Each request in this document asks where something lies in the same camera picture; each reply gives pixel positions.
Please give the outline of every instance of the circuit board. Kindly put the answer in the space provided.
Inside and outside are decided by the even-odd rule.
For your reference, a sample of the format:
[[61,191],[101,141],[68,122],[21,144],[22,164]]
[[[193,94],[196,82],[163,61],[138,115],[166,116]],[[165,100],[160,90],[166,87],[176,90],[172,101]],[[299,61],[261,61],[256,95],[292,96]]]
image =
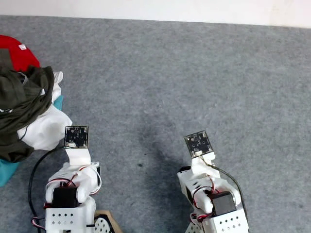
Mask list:
[[88,126],[66,126],[64,145],[67,148],[87,148]]
[[185,136],[184,139],[192,158],[213,152],[205,130]]

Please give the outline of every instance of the gray carpet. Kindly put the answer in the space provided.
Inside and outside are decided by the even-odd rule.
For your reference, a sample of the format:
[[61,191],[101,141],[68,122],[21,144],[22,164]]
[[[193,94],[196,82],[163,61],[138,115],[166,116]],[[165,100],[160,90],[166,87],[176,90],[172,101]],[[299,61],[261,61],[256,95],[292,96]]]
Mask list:
[[[56,17],[0,17],[42,66],[64,72],[64,112],[90,126],[104,185],[98,209],[125,233],[183,233],[191,207],[177,171],[183,136],[206,129],[215,163],[240,182],[251,233],[311,232],[311,30]],[[0,189],[0,232],[35,232],[27,185],[43,151]],[[35,178],[44,187],[67,160]]]

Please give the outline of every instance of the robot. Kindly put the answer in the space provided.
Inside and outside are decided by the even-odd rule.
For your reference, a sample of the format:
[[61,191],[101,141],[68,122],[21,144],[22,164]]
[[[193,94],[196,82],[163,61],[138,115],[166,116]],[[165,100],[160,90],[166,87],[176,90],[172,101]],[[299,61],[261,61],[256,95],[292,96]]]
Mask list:
[[[182,193],[194,207],[186,233],[249,233],[240,186],[212,163],[215,153],[206,132],[184,139],[191,154],[191,166],[182,167],[177,176]],[[220,172],[233,179],[239,191],[222,179]]]
[[46,184],[45,227],[38,224],[36,215],[32,219],[38,232],[43,229],[47,233],[121,233],[109,212],[95,213],[92,195],[99,192],[102,179],[99,162],[91,161],[87,144],[88,126],[66,127],[64,149],[69,162]]

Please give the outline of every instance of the clothing pile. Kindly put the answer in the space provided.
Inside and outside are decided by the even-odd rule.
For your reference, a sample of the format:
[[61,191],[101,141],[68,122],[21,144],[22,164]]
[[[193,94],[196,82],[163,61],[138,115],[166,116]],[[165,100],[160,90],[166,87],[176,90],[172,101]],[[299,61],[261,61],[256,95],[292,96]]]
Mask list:
[[24,44],[0,35],[0,182],[7,162],[20,162],[34,150],[52,150],[65,126],[72,125],[54,106],[61,108],[62,79],[62,72],[40,67]]

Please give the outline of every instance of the black cable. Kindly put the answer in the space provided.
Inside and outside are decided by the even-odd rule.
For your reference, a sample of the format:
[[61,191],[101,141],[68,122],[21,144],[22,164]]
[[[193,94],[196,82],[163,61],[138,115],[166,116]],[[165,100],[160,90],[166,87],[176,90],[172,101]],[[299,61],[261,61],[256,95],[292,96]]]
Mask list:
[[28,130],[28,126],[29,126],[29,125],[27,125],[26,130],[25,130],[25,133],[24,133],[24,135],[19,139],[19,141],[21,141],[21,140],[24,138],[24,136],[26,135],[27,130]]
[[221,173],[225,174],[226,176],[228,176],[228,177],[236,184],[236,186],[238,187],[240,196],[241,196],[241,202],[242,202],[242,206],[243,206],[243,209],[244,209],[244,212],[245,212],[246,220],[247,220],[247,222],[248,222],[247,210],[246,210],[246,206],[245,206],[245,203],[244,203],[244,197],[243,197],[243,193],[242,193],[242,190],[241,190],[241,187],[240,187],[238,181],[237,181],[233,176],[231,176],[228,172],[226,172],[226,171],[220,169],[219,167],[216,167],[216,166],[210,165],[210,164],[207,164],[207,165],[210,166],[211,168],[213,168],[213,169],[215,169],[215,170],[218,170],[218,171],[220,171]]
[[[31,196],[31,191],[32,191],[32,185],[33,185],[33,179],[34,179],[34,176],[35,176],[35,171],[37,170],[39,164],[42,162],[42,160],[44,160],[48,155],[50,155],[51,153],[59,150],[59,149],[62,149],[63,147],[56,147],[52,150],[50,150],[49,152],[45,153],[38,161],[37,163],[35,164],[32,172],[31,172],[31,175],[30,175],[30,178],[29,178],[29,184],[28,184],[28,203],[29,203],[29,206],[30,206],[30,209],[31,209],[31,212],[33,213],[34,217],[38,217],[37,215],[37,212],[35,211],[35,208],[34,208],[34,205],[33,205],[33,201],[32,201],[32,196]],[[35,220],[36,224],[40,225],[39,223],[39,219],[36,219]]]

